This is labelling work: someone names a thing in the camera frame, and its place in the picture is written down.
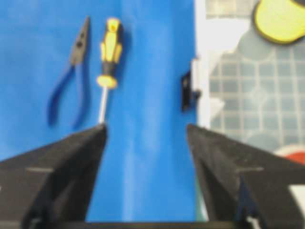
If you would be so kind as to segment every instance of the screwdriver shaft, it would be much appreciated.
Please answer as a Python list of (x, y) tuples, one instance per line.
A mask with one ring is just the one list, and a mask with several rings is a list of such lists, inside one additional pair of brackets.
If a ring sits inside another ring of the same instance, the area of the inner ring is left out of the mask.
[(108, 88), (103, 87), (103, 92), (102, 92), (102, 97), (101, 97), (99, 123), (104, 123), (105, 122), (105, 114), (106, 114), (106, 108), (107, 108), (107, 97), (108, 97)]

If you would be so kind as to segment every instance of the blue plier handle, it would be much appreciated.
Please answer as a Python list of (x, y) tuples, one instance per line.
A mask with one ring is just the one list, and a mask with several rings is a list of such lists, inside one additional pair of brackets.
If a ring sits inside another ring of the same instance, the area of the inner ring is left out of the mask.
[(85, 97), (85, 88), (84, 88), (84, 66), (83, 60), (86, 54), (87, 49), (87, 39), (89, 33), (89, 26), (90, 26), (90, 19), (89, 17), (86, 18), (86, 21), (79, 33), (77, 40), (75, 41), (71, 56), (69, 59), (69, 64), (64, 70), (63, 74), (59, 78), (58, 82), (55, 84), (53, 90), (51, 91), (51, 95), (48, 100), (47, 104), (47, 118), (49, 125), (55, 123), (57, 119), (58, 113), (58, 106), (59, 100), (61, 97), (61, 93), (65, 88), (65, 85), (72, 77), (73, 73), (75, 72), (76, 81), (78, 84), (78, 91), (79, 91), (79, 108), (77, 115), (72, 123), (73, 127), (76, 127), (82, 118), (82, 114), (84, 112), (84, 97)]

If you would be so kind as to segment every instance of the blue surface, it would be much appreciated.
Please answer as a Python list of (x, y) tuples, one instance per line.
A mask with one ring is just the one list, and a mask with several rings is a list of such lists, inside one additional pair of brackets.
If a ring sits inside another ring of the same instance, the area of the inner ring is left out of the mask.
[(46, 102), (68, 61), (85, 17), (91, 17), (85, 82), (87, 112), (79, 130), (97, 123), (101, 90), (99, 42), (106, 19), (122, 20), (119, 88), (110, 93), (109, 139), (89, 221), (184, 221), (195, 218), (194, 174), (180, 112), (180, 76), (194, 56), (189, 0), (10, 0), (0, 6), (0, 159), (72, 132), (78, 109), (73, 78), (57, 124)]

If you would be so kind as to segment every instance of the yellow tape roll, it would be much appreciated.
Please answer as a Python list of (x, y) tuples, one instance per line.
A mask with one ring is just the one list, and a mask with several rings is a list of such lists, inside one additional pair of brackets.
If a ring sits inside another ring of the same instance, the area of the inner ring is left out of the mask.
[(305, 36), (305, 6), (293, 0), (261, 0), (254, 13), (259, 32), (276, 43)]

